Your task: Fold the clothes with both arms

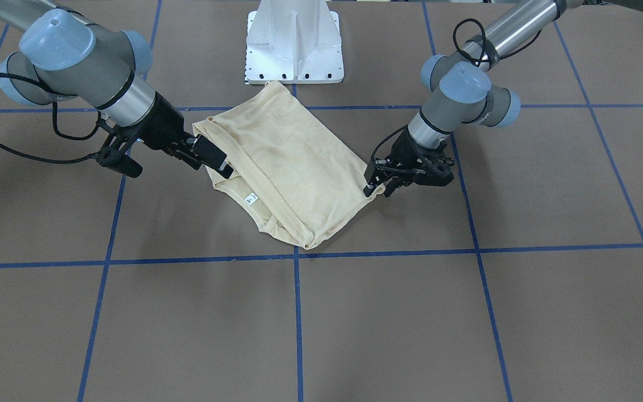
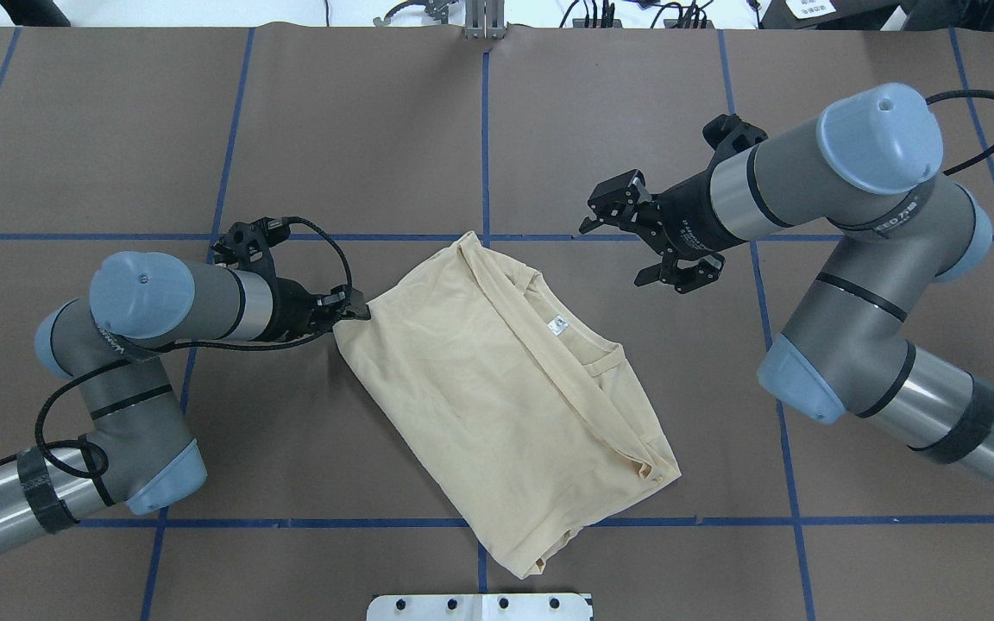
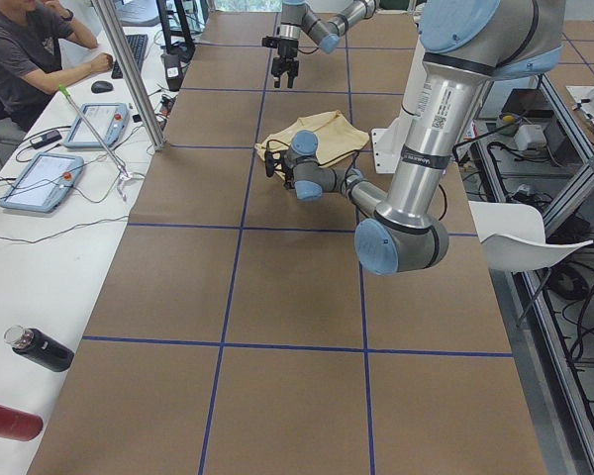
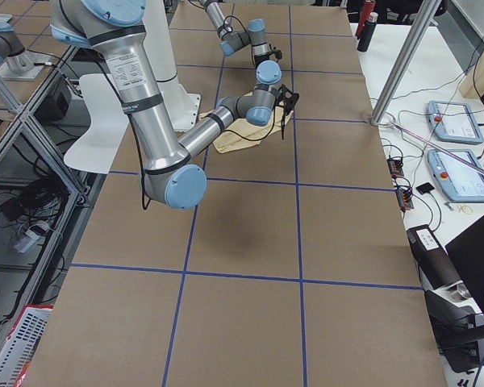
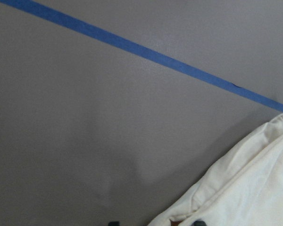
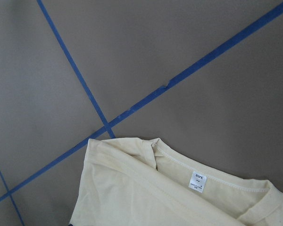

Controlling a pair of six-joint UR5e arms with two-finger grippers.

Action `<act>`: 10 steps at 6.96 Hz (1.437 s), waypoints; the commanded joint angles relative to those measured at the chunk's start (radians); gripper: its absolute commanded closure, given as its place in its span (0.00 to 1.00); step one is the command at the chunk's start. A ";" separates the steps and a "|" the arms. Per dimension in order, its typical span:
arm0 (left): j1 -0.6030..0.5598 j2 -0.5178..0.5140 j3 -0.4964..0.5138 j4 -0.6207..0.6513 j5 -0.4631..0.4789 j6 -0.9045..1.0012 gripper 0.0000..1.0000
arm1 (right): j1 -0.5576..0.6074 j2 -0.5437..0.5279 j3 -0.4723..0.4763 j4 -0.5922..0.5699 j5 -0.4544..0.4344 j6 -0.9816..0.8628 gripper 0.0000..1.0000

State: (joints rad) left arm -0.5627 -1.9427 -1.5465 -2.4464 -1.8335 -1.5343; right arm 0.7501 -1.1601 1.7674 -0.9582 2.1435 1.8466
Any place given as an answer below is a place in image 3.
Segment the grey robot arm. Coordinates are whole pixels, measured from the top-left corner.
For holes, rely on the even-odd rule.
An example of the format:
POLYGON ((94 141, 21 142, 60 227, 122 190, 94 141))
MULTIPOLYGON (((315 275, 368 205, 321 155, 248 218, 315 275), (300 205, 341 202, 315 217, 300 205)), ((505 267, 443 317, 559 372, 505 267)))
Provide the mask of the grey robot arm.
POLYGON ((275 49, 276 57, 272 60, 271 76, 273 86, 281 86, 281 78, 287 76, 287 87, 292 89, 299 73, 299 39, 304 33, 316 47, 325 53, 333 52, 341 37, 356 23, 370 19, 379 7, 378 1, 352 1, 344 10, 324 21, 306 1, 283 1, 280 24, 275 36, 264 37, 261 44, 275 49))
POLYGON ((321 166, 308 131, 268 158, 266 169, 282 171, 301 200, 337 192, 360 209, 354 249, 366 270, 391 275, 434 266, 446 255, 448 233, 429 206, 481 87, 553 69, 564 15, 561 1, 427 2, 418 27, 426 79, 388 190, 354 168, 321 166))

